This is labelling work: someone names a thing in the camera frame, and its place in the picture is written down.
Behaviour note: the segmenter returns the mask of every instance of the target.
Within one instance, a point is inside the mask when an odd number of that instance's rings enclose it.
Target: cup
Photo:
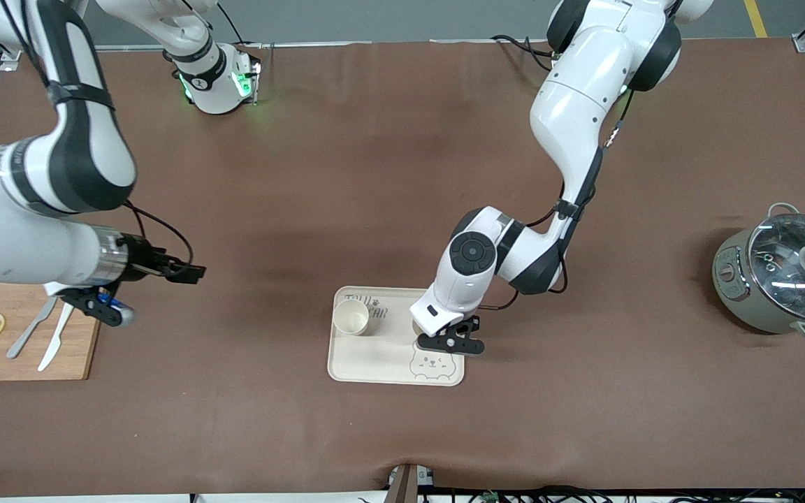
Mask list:
[[[362,335],[368,327],[368,307],[361,300],[342,300],[335,307],[332,322],[342,334]]]

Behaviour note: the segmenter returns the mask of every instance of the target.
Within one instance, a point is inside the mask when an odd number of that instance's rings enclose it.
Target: silver knife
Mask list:
[[[58,354],[58,350],[61,349],[61,332],[64,332],[64,326],[67,325],[71,312],[73,312],[73,306],[68,305],[68,303],[65,302],[64,308],[61,309],[61,318],[58,318],[58,326],[55,327],[55,333],[52,335],[52,341],[48,343],[48,349],[45,350],[45,356],[42,357],[42,362],[39,363],[39,368],[36,369],[39,372],[45,370],[45,367],[52,362],[55,354]]]
[[[29,324],[29,327],[23,331],[23,334],[20,335],[20,338],[14,341],[14,344],[12,344],[8,350],[8,353],[6,353],[7,358],[12,360],[17,358],[18,354],[20,354],[20,350],[23,350],[23,347],[26,346],[29,336],[33,333],[33,330],[35,330],[36,327],[39,326],[39,323],[45,321],[45,319],[48,318],[48,315],[52,313],[52,309],[55,308],[55,302],[57,302],[57,300],[57,297],[48,297],[48,300],[45,301],[45,305],[42,306],[42,311],[36,315],[36,319],[34,319],[34,321]]]

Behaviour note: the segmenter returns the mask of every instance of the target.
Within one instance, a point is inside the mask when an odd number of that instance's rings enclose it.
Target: white tray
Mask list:
[[[358,299],[368,306],[368,328],[363,335],[345,335],[331,323],[328,374],[334,380],[455,386],[464,379],[464,356],[422,351],[415,346],[409,306],[421,289],[376,289],[345,286],[335,293],[341,300]]]

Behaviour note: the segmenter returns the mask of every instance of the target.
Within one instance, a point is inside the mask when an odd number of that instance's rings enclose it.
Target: yellow tape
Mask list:
[[[747,9],[747,16],[750,17],[750,25],[753,27],[753,34],[757,38],[767,38],[766,26],[763,25],[763,17],[760,16],[760,7],[757,7],[757,0],[744,0],[744,8]]]

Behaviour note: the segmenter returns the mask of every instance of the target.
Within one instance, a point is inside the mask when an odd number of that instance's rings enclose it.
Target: brown tablecloth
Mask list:
[[[102,330],[89,380],[0,383],[0,496],[366,490],[400,462],[480,488],[805,486],[805,340],[739,325],[709,277],[770,203],[805,211],[789,41],[685,43],[607,156],[570,289],[486,313],[455,388],[330,379],[332,295],[427,286],[474,207],[546,212],[542,71],[510,45],[260,54],[262,102],[224,117],[186,104],[160,54],[102,55],[132,200],[210,270],[126,284],[138,322]],[[53,124],[28,64],[0,77],[0,143]]]

